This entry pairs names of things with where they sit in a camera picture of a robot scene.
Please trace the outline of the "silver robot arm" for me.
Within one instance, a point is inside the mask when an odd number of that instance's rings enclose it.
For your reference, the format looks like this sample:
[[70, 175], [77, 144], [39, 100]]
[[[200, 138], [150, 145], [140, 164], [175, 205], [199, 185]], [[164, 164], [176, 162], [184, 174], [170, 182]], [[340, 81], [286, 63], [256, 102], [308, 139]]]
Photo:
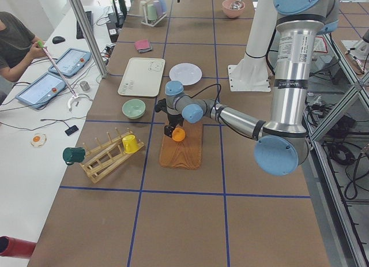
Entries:
[[207, 116], [256, 142], [254, 158], [267, 173], [292, 173], [308, 156], [302, 125], [315, 38], [337, 28], [340, 0], [258, 0], [244, 58], [229, 67], [229, 82], [239, 91], [272, 91], [269, 121], [259, 120], [218, 99], [194, 99], [179, 81], [165, 86], [155, 105], [164, 112], [172, 136], [184, 121]]

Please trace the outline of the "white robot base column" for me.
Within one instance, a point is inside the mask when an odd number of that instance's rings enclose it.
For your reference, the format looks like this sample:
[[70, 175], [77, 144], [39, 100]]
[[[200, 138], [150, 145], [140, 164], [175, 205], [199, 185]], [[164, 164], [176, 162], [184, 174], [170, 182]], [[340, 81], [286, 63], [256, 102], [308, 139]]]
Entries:
[[269, 92], [266, 54], [273, 40], [277, 11], [273, 0], [258, 0], [244, 58], [228, 66], [232, 92]]

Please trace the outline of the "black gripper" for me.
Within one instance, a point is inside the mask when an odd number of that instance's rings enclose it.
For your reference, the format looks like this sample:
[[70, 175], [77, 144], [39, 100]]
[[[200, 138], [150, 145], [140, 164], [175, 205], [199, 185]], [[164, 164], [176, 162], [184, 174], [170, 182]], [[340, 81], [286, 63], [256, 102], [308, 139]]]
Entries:
[[159, 100], [155, 105], [155, 112], [159, 113], [160, 111], [166, 113], [168, 119], [168, 124], [164, 126], [164, 134], [172, 138], [174, 129], [183, 126], [184, 118], [181, 114], [171, 112], [171, 108], [167, 107], [166, 99]]

